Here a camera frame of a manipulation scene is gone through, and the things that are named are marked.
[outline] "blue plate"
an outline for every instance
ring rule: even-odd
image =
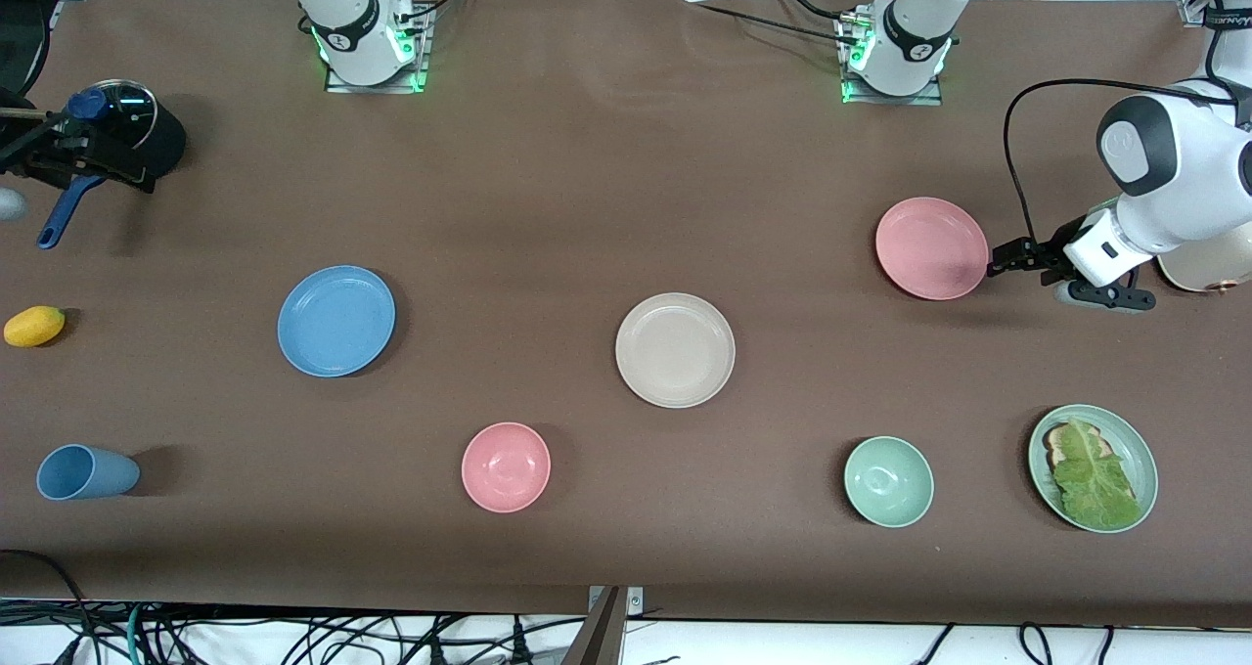
[[[351,374],[373,362],[396,329],[396,299],[377,274],[331,267],[309,274],[278,313],[278,347],[314,377]]]

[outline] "white plate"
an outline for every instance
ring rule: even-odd
[[[712,398],[735,367],[735,336],[711,303],[662,293],[636,306],[617,329],[617,371],[640,398],[689,408]]]

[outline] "plate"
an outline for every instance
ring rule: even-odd
[[[918,298],[952,301],[987,277],[987,237],[969,213],[939,198],[891,207],[874,237],[878,260],[895,286]]]
[[[496,423],[478,431],[461,458],[466,493],[495,513],[512,513],[535,503],[551,472],[543,438],[521,423]]]
[[[921,520],[935,496],[934,473],[921,451],[890,436],[868,438],[844,466],[844,491],[853,508],[886,528]]]
[[[689,408],[712,398],[735,367],[730,323],[711,303],[662,293],[636,306],[617,329],[617,371],[644,401]]]
[[[314,272],[292,289],[278,313],[278,347],[305,374],[341,377],[373,362],[394,329],[387,284],[344,264]]]
[[[1131,526],[1112,531],[1090,528],[1065,516],[1065,512],[1062,511],[1060,487],[1052,478],[1052,467],[1048,466],[1048,447],[1043,443],[1043,438],[1052,428],[1063,426],[1073,420],[1084,421],[1099,428],[1101,437],[1108,441],[1109,447],[1113,447],[1113,452],[1122,458],[1122,471],[1126,472],[1126,478],[1131,481],[1131,491],[1134,492],[1134,498],[1139,501],[1139,510],[1142,511],[1139,520],[1131,523]],[[1027,465],[1030,468],[1030,478],[1034,481],[1034,487],[1039,490],[1039,496],[1043,497],[1043,501],[1057,512],[1057,516],[1083,528],[1083,531],[1092,531],[1093,534],[1131,531],[1132,527],[1139,526],[1148,517],[1148,513],[1152,512],[1153,506],[1157,503],[1157,461],[1153,458],[1152,451],[1148,450],[1148,443],[1143,442],[1143,437],[1127,421],[1122,420],[1122,416],[1098,406],[1074,403],[1062,406],[1044,416],[1034,427],[1034,432],[1030,433],[1030,446],[1027,448]]]

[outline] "blue cup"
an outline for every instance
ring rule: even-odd
[[[138,481],[139,465],[134,460],[85,445],[58,447],[35,475],[39,492],[51,501],[118,496]]]

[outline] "bread slice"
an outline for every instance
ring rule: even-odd
[[[1068,428],[1069,425],[1057,426],[1048,431],[1048,435],[1043,436],[1043,443],[1048,447],[1048,465],[1052,466],[1052,471],[1055,472],[1057,465],[1065,460],[1065,453],[1060,450],[1060,435],[1059,431]],[[1099,445],[1099,456],[1108,457],[1113,453],[1113,446],[1108,445],[1108,441],[1101,437],[1099,428],[1096,426],[1088,426],[1088,433],[1096,437],[1096,442]],[[1127,487],[1127,495],[1134,498],[1134,490]]]

